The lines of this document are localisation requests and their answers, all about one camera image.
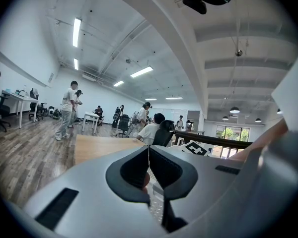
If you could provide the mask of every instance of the ceiling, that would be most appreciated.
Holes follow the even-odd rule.
[[[298,56],[298,31],[279,3],[232,0],[208,4],[207,14],[200,15],[181,0],[170,1],[195,34],[194,52],[207,79],[208,120],[221,120],[233,106],[250,116],[246,123],[263,117],[272,91]],[[96,83],[113,88],[123,80],[116,90],[138,100],[197,102],[187,68],[159,32],[122,0],[46,0],[45,16],[62,66],[73,69],[77,58],[80,70],[98,77]],[[78,48],[72,45],[76,17],[82,19]],[[243,51],[238,58],[237,38]],[[152,72],[130,77],[148,65]]]

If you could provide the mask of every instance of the green tree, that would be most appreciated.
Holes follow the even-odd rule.
[[[241,136],[240,136],[240,141],[244,141],[244,142],[248,141],[248,132],[249,132],[248,129],[243,129],[242,130],[242,133],[241,133]]]
[[[226,128],[226,130],[223,131],[223,133],[222,133],[222,138],[224,138],[224,135],[225,135],[225,138],[229,138],[234,135],[234,132],[231,128]]]

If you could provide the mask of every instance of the ceiling light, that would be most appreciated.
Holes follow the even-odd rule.
[[[78,70],[78,60],[74,58],[74,68]]]
[[[147,73],[149,71],[152,71],[152,70],[153,69],[151,68],[151,66],[148,66],[147,68],[144,68],[144,69],[142,69],[142,70],[140,70],[140,71],[138,71],[138,72],[136,72],[136,73],[134,73],[134,74],[132,74],[130,76],[131,77],[138,77],[138,76],[140,76],[142,74],[145,74],[145,73]]]
[[[78,34],[81,20],[76,18],[74,20],[74,29],[73,29],[73,46],[78,47]]]
[[[123,84],[124,82],[123,81],[119,81],[119,82],[117,82],[116,84],[114,84],[114,86],[119,86],[119,85],[121,85],[121,84]]]
[[[182,100],[182,97],[165,98],[166,100]]]
[[[238,107],[232,107],[229,112],[232,114],[237,114],[237,113],[239,113],[239,109],[238,109]]]

